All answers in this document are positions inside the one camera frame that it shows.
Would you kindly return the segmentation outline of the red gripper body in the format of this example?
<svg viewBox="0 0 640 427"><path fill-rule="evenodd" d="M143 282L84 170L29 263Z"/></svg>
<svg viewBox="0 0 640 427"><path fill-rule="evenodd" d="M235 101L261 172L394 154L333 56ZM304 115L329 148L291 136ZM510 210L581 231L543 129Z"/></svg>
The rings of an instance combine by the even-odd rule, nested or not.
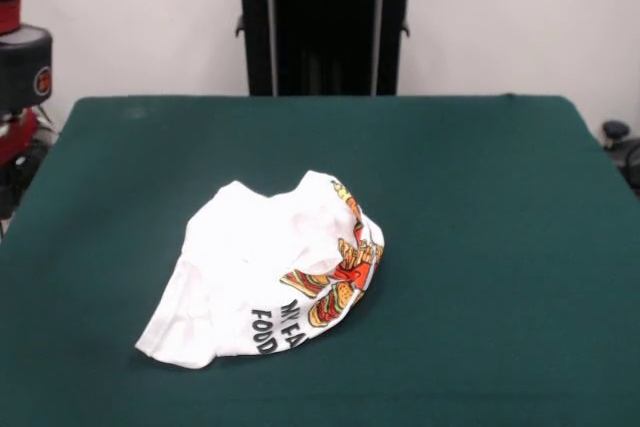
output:
<svg viewBox="0 0 640 427"><path fill-rule="evenodd" d="M27 149L39 127L31 108L1 120L1 165L10 163Z"/></svg>

